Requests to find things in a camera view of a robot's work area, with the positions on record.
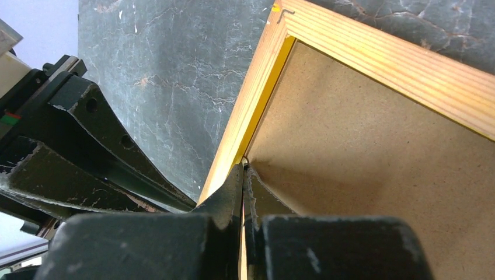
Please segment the brown cardboard backing board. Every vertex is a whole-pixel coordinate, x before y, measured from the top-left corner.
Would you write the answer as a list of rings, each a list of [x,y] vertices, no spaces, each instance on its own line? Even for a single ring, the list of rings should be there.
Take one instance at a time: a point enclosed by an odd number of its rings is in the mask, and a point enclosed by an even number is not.
[[[299,214],[397,216],[436,279],[494,278],[494,142],[305,44],[247,158]]]

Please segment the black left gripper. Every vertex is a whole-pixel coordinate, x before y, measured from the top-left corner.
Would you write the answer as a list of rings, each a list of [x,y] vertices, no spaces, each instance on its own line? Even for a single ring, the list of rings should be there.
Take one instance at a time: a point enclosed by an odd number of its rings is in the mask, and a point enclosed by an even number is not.
[[[81,59],[64,55],[31,70],[2,97],[8,128],[1,136],[1,194],[63,219],[70,209],[163,211],[144,198],[191,211],[194,201],[139,148],[98,85],[82,78],[86,71]]]

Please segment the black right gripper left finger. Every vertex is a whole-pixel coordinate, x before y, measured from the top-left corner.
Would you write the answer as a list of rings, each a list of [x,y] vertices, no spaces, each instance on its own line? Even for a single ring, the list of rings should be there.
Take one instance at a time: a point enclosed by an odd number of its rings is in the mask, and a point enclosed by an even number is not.
[[[234,165],[222,186],[193,210],[211,223],[201,260],[202,279],[238,279],[242,235],[244,166]]]

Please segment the yellow wooden picture frame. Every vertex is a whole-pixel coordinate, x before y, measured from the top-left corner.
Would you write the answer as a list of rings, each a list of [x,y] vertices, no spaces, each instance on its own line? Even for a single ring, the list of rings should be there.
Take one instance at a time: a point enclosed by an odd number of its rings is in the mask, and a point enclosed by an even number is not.
[[[493,1],[275,1],[200,202],[241,161],[296,41],[494,139]]]

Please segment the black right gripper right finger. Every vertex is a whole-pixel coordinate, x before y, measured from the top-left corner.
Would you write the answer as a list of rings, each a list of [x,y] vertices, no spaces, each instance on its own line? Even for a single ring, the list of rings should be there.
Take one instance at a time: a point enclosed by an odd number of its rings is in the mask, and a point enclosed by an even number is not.
[[[265,279],[262,217],[295,212],[268,189],[250,165],[244,166],[244,211],[247,279]]]

